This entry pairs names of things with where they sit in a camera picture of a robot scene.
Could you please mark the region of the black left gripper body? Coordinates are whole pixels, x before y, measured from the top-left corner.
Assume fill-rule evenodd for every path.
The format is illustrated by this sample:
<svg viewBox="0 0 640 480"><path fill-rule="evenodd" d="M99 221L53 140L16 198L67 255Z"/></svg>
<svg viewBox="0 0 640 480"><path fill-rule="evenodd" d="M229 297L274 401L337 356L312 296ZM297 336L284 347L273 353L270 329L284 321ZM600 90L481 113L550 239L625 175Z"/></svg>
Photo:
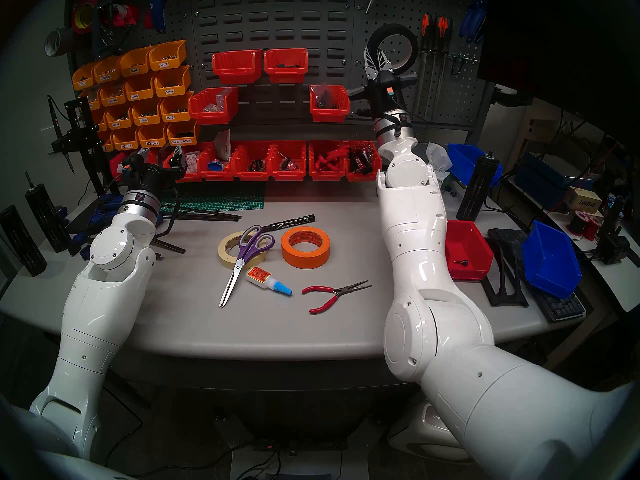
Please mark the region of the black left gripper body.
<svg viewBox="0 0 640 480"><path fill-rule="evenodd" d="M131 163L131 191L171 188L186 176L185 168L161 168L155 164Z"/></svg>

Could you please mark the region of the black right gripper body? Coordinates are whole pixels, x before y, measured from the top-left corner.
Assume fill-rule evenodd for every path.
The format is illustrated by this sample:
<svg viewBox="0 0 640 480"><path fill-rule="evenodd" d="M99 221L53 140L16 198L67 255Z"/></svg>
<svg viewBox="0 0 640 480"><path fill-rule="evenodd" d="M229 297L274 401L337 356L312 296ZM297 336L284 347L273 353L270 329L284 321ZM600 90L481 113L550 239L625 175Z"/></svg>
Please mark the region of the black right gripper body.
<svg viewBox="0 0 640 480"><path fill-rule="evenodd" d="M383 72L376 79L367 82L365 86L350 89L349 99L367 101L373 116L380 116L382 113L398 108L406 111L403 89L416 85L417 81L417 73L398 76Z"/></svg>

